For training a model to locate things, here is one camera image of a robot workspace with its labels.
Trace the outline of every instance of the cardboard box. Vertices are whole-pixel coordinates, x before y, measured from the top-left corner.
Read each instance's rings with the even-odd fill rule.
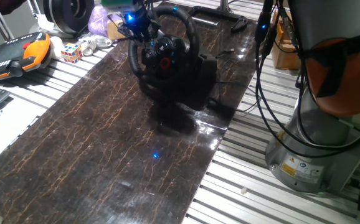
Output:
[[[108,23],[108,27],[107,27],[108,28],[107,34],[110,40],[119,40],[126,38],[124,35],[118,32],[118,25],[121,22],[122,20],[118,16],[116,15],[112,16],[112,21]]]
[[[289,18],[292,20],[291,14],[287,12]],[[275,18],[277,17],[277,12],[274,13],[273,22],[275,22]],[[284,23],[282,22],[282,18],[280,17],[278,20],[277,26],[277,36],[275,38],[275,42],[278,46],[286,51],[293,52],[295,51],[294,46],[291,43],[291,39],[288,36]],[[299,70],[300,69],[300,59],[298,58],[297,53],[285,53],[281,51],[275,44],[272,49],[272,57],[275,68],[279,69],[289,69],[289,70]]]

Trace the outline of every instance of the blue led light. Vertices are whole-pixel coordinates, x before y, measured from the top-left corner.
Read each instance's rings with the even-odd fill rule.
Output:
[[[128,14],[128,21],[130,22],[130,21],[132,21],[134,18],[130,15],[130,14]]]

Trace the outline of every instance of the orange controller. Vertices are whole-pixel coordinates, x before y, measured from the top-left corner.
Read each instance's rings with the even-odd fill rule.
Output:
[[[43,32],[18,37],[0,45],[0,80],[20,77],[50,62],[50,37]]]

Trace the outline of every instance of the marble-patterned board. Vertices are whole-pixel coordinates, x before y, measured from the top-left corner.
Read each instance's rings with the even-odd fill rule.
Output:
[[[232,35],[233,22],[201,17],[219,22],[198,24],[202,46],[213,55],[235,49],[236,63],[219,59],[221,79],[247,85],[255,23]],[[179,20],[162,24],[185,37]],[[0,155],[5,224],[181,223],[231,116],[163,107],[145,96],[127,46],[120,42]],[[222,101],[236,108],[244,92],[223,85]]]

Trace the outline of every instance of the black mount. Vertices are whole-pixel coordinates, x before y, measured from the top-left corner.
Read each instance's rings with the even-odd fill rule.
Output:
[[[201,13],[208,16],[218,17],[229,21],[235,21],[235,24],[231,27],[231,32],[238,32],[243,30],[248,23],[248,19],[245,16],[234,14],[229,8],[228,0],[221,0],[220,6],[217,9],[211,9],[208,7],[195,6],[188,12],[190,16],[195,16]]]

